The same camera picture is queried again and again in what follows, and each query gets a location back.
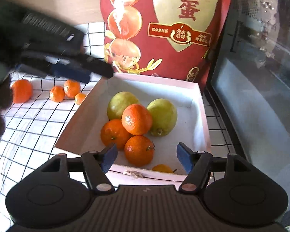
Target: open box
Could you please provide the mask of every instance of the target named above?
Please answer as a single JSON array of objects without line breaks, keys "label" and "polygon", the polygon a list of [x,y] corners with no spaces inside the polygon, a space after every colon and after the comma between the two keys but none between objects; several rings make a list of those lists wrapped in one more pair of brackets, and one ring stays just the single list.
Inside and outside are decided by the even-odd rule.
[{"label": "open box", "polygon": [[[100,139],[100,130],[108,121],[107,105],[121,91],[133,93],[145,107],[155,99],[168,99],[177,107],[178,118],[169,135],[146,135],[155,145],[155,155],[150,164],[135,168],[126,160],[124,152],[119,151],[115,163],[107,173],[108,178],[113,185],[175,184],[178,187],[185,179],[186,172],[176,157],[177,144],[183,142],[193,151],[210,152],[202,95],[195,83],[123,73],[116,73],[109,80],[101,78],[71,118],[55,147],[79,155],[87,151],[101,151],[104,144]],[[166,164],[177,171],[171,174],[150,170],[158,164]],[[134,179],[124,175],[127,170],[140,172],[144,178]]]}]

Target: ridged black surface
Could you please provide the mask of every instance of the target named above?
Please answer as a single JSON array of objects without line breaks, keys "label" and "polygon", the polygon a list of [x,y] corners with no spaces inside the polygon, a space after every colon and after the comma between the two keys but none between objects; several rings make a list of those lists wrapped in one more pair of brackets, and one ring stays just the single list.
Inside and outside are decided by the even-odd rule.
[{"label": "ridged black surface", "polygon": [[80,219],[55,229],[27,229],[14,225],[10,232],[279,232],[278,224],[245,229],[218,221],[198,197],[178,193],[174,186],[120,186],[112,195],[96,198]]}]

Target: red packaging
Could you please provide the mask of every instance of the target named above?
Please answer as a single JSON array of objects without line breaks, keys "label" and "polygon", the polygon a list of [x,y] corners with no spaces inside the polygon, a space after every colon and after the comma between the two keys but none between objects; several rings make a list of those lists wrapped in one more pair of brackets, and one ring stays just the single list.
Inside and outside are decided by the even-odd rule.
[{"label": "red packaging", "polygon": [[105,60],[117,72],[201,83],[206,55],[225,22],[231,0],[101,0]]}]

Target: black circular motor housing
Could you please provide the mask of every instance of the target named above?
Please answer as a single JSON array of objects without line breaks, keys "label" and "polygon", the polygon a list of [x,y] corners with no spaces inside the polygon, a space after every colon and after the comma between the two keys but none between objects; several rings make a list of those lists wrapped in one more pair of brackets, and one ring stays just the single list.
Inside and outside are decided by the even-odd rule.
[{"label": "black circular motor housing", "polygon": [[5,199],[14,223],[51,228],[78,218],[90,203],[89,190],[69,178],[67,156],[55,156],[15,185]]},{"label": "black circular motor housing", "polygon": [[204,191],[204,203],[218,218],[239,226],[277,221],[288,206],[285,190],[238,155],[228,155],[225,176]]}]

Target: screw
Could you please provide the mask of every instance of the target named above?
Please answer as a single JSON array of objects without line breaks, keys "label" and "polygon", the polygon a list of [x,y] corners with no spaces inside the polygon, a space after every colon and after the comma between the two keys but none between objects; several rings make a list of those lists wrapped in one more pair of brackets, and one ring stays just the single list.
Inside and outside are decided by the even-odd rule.
[{"label": "screw", "polygon": [[195,184],[186,183],[186,184],[182,185],[182,190],[185,190],[187,192],[192,192],[196,189],[197,189],[197,186]]},{"label": "screw", "polygon": [[107,183],[102,183],[102,184],[99,184],[97,186],[97,190],[101,191],[101,192],[106,192],[106,191],[109,191],[112,189],[112,186],[110,184],[107,184]]}]

